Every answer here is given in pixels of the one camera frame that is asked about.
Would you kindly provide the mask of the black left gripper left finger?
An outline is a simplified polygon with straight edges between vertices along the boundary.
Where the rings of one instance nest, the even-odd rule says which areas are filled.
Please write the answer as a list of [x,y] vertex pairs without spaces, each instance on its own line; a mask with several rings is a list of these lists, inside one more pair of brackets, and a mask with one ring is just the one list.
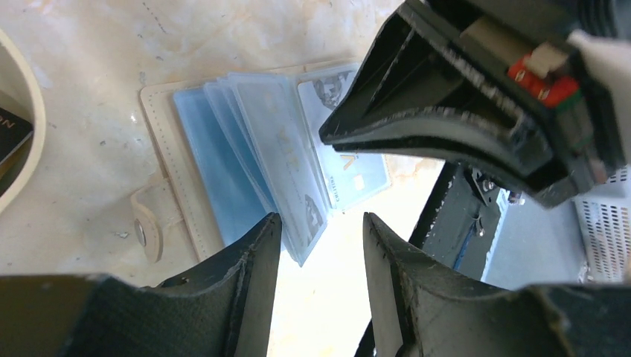
[[99,279],[65,355],[262,355],[281,233],[281,217],[270,213],[229,247],[155,287]]

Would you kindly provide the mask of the beige card holder wallet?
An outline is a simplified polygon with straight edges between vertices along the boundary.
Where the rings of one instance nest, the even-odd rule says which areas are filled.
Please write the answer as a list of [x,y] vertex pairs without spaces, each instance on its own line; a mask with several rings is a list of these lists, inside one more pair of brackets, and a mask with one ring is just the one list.
[[358,70],[347,59],[143,88],[163,172],[132,196],[147,259],[161,259],[172,225],[203,261],[277,212],[281,246],[303,264],[331,219],[388,189],[382,155],[337,152],[318,136]]

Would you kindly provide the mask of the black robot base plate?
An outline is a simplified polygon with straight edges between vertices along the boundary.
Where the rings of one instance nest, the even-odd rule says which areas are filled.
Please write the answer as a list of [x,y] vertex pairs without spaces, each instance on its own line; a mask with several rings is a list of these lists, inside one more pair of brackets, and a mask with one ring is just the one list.
[[371,322],[356,356],[420,356],[412,317],[410,284],[394,254],[423,251],[431,268],[442,266],[484,280],[507,210],[508,193],[475,170],[445,164],[409,240],[401,239],[376,214],[365,213],[363,244]]

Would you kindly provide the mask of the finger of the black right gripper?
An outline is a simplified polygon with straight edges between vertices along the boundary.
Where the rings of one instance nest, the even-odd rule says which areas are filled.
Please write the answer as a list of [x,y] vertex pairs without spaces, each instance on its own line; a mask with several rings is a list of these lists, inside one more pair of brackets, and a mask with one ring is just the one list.
[[403,2],[381,27],[336,109],[385,116],[444,106],[516,128],[522,111],[508,94],[506,63],[466,32],[480,18],[475,1]]

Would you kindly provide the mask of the silver white credit card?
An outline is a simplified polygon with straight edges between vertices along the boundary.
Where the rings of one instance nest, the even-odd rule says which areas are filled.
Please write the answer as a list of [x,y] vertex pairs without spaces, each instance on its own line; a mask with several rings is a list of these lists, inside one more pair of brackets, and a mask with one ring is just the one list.
[[357,65],[340,65],[297,76],[296,90],[307,132],[311,137],[319,173],[330,206],[342,212],[391,186],[382,154],[336,149],[320,139],[319,129],[346,97]]

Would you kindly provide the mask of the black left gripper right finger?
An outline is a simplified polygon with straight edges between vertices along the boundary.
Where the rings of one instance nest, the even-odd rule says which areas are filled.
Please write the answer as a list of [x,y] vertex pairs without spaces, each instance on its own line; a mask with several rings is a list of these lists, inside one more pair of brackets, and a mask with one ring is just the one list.
[[571,356],[536,289],[463,275],[363,216],[363,251],[378,356]]

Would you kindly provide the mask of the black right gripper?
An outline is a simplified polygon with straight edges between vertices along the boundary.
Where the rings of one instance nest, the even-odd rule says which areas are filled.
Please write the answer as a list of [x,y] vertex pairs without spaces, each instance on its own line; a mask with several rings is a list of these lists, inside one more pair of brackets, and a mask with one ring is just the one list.
[[340,106],[320,139],[466,164],[546,208],[630,162],[628,1],[469,1],[466,15],[463,37],[494,59],[525,114],[514,128],[452,107],[371,116]]

